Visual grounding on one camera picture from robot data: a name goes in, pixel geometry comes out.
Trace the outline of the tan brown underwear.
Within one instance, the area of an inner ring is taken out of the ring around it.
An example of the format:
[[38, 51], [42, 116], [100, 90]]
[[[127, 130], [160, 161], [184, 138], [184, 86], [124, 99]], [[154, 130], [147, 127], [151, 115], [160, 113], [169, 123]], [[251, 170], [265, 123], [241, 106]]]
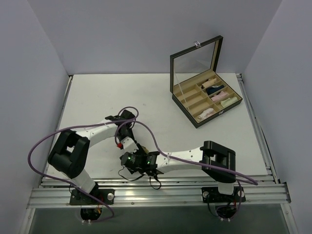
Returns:
[[149, 151], [148, 151], [147, 148], [145, 148], [145, 147], [143, 147], [143, 146], [142, 146], [142, 148], [143, 148], [143, 150], [144, 150], [145, 153], [147, 153], [147, 154], [149, 153]]

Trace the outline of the white underwear pink trim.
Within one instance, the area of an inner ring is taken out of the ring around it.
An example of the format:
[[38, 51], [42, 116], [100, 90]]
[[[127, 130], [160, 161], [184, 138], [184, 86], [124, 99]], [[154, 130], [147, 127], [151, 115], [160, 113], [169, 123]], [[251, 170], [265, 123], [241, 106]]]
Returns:
[[196, 117], [197, 121], [203, 121], [211, 116], [213, 116], [215, 114], [215, 111], [213, 108], [208, 108], [206, 110], [204, 110], [200, 115], [198, 115]]

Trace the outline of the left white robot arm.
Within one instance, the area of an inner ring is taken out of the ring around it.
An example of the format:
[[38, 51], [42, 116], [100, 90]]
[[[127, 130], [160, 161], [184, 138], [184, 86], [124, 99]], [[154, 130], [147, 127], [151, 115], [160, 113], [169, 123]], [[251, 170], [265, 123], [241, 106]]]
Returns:
[[49, 154], [48, 163], [82, 189], [80, 197], [86, 204], [94, 204], [98, 200], [96, 183], [84, 169], [89, 148], [107, 138], [116, 137], [121, 149], [136, 153], [139, 147], [135, 143], [132, 124], [126, 121], [134, 120], [137, 116], [124, 108], [118, 115], [106, 117], [109, 123], [103, 120], [79, 131], [71, 128], [62, 131], [58, 136]]

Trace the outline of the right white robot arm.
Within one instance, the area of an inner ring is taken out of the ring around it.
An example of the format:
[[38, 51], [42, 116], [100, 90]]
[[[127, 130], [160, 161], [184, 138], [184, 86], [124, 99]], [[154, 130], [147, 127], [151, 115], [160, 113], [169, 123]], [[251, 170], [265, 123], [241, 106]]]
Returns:
[[178, 170], [202, 170], [217, 182], [216, 195], [222, 201], [234, 196], [236, 152], [213, 141], [205, 141], [195, 149], [163, 153], [145, 152], [139, 144], [124, 147], [119, 157], [121, 166], [133, 174], [157, 177]]

